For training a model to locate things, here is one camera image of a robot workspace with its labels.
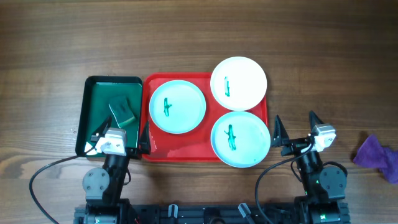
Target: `purple cloth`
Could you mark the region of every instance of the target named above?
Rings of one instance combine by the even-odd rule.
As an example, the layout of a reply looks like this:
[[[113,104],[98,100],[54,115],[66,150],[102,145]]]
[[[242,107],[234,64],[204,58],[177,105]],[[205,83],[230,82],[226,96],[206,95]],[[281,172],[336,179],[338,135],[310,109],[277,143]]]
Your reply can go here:
[[[354,163],[367,168],[378,168],[388,182],[398,184],[398,151],[382,147],[374,134],[358,149]]]

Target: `plate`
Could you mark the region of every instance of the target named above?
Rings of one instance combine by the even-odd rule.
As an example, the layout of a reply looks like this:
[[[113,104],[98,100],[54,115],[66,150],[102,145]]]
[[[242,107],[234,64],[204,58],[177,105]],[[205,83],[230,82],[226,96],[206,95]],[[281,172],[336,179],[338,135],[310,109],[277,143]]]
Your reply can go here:
[[[258,63],[246,57],[231,57],[214,69],[210,80],[216,101],[233,111],[255,107],[267,91],[267,78]]]
[[[261,162],[271,145],[264,122],[245,111],[234,111],[220,117],[211,130],[210,139],[219,159],[238,168]]]
[[[206,100],[200,89],[184,80],[164,83],[150,98],[149,114],[155,125],[171,134],[193,130],[206,113]]]

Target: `tabletop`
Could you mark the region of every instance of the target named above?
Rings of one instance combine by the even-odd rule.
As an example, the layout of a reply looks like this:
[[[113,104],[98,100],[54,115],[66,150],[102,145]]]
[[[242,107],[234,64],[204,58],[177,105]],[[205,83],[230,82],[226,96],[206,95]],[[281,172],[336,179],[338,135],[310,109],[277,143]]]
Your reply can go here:
[[[211,72],[223,59],[255,60],[291,138],[308,112],[336,128],[323,161],[348,169],[353,223],[398,221],[398,188],[353,164],[375,134],[398,148],[397,1],[0,1],[0,223],[48,223],[28,183],[42,166],[75,154],[84,82],[92,75]],[[254,203],[254,184],[281,161],[259,165],[131,161],[122,197],[134,204]],[[40,174],[34,190],[60,223],[85,204],[84,174],[103,161],[79,158]],[[267,174],[262,202],[291,202],[303,187],[288,164]]]

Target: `wooden surface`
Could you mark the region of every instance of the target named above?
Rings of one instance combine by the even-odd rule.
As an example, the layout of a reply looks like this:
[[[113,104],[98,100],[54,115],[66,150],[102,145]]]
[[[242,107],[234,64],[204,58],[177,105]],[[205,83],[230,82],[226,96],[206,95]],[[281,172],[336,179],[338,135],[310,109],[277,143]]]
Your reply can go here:
[[[74,155],[84,81],[92,75],[211,72],[223,59],[254,59],[268,79],[270,130],[279,114],[291,138],[315,110],[337,129],[323,161],[348,168],[353,223],[398,222],[398,186],[352,155],[367,135],[398,148],[396,1],[18,1],[0,4],[0,223],[47,223],[28,183],[42,166]],[[271,149],[250,169],[132,161],[132,203],[254,203]],[[40,174],[42,205],[71,223],[85,203],[77,159]],[[262,201],[292,201],[302,185],[288,165],[265,176]]]

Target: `black cable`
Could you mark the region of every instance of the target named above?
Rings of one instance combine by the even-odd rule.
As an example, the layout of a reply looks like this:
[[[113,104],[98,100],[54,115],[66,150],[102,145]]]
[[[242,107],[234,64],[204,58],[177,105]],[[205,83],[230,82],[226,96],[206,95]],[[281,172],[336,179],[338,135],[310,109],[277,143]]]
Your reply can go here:
[[[254,188],[254,198],[256,199],[256,205],[257,205],[257,208],[258,208],[259,211],[260,211],[260,214],[261,214],[261,215],[264,217],[264,219],[265,219],[267,222],[269,222],[270,224],[274,224],[274,223],[271,222],[271,220],[269,220],[268,216],[264,213],[264,211],[263,211],[262,208],[261,208],[260,201],[259,201],[258,188],[259,188],[260,180],[262,179],[262,177],[263,177],[266,173],[268,173],[268,171],[272,170],[273,168],[275,168],[275,167],[277,167],[277,166],[280,166],[280,165],[282,165],[282,164],[285,164],[286,162],[291,162],[291,161],[295,161],[295,160],[297,160],[297,159],[300,159],[301,157],[303,157],[304,155],[306,155],[307,153],[309,153],[309,152],[312,150],[312,147],[313,147],[313,140],[311,140],[311,146],[310,146],[303,154],[301,154],[301,155],[299,155],[299,156],[297,156],[297,157],[292,157],[292,158],[290,158],[290,159],[286,159],[286,160],[284,160],[284,161],[280,161],[280,162],[278,162],[278,163],[276,163],[276,164],[274,164],[274,165],[268,167],[266,170],[264,170],[264,171],[260,174],[259,178],[257,179],[256,186],[255,186],[255,188]]]
[[[85,152],[82,156],[85,156],[87,153],[89,153],[91,150],[93,150],[95,147],[92,147],[89,151]],[[64,158],[64,159],[60,159],[58,161],[52,162],[50,164],[47,164],[45,166],[43,166],[41,169],[39,169],[38,171],[36,171],[35,174],[33,174],[33,176],[30,178],[29,181],[29,191],[30,191],[30,196],[32,196],[33,201],[36,203],[36,205],[38,206],[38,208],[40,209],[40,211],[42,211],[42,213],[49,219],[51,220],[51,222],[55,223],[55,224],[59,224],[57,221],[55,221],[55,219],[53,217],[51,217],[51,215],[43,208],[43,206],[40,204],[40,202],[37,200],[35,193],[33,192],[33,180],[36,178],[36,176],[41,173],[43,170],[52,167],[54,165],[60,164],[61,162],[65,162],[65,161],[69,161],[72,159],[76,159],[82,156],[71,156],[68,158]]]
[[[300,181],[300,183],[302,183],[301,178],[299,177],[299,175],[296,174],[296,171],[293,169],[293,163],[294,163],[294,162],[296,162],[296,161],[292,161],[292,162],[290,163],[290,168],[292,169],[292,172],[293,172],[294,176],[296,176],[297,180]]]
[[[124,183],[123,186],[126,186],[127,184],[129,184],[131,182],[131,174],[130,174],[130,171],[128,168],[127,168],[127,175],[129,176],[129,182]]]
[[[340,163],[337,163],[337,162],[334,162],[334,161],[329,161],[329,162],[326,162],[326,163],[322,164],[322,167],[327,166],[327,165],[333,165],[333,166],[339,167],[344,172],[344,174],[347,177],[347,175],[348,175],[347,169],[343,165],[341,165]]]

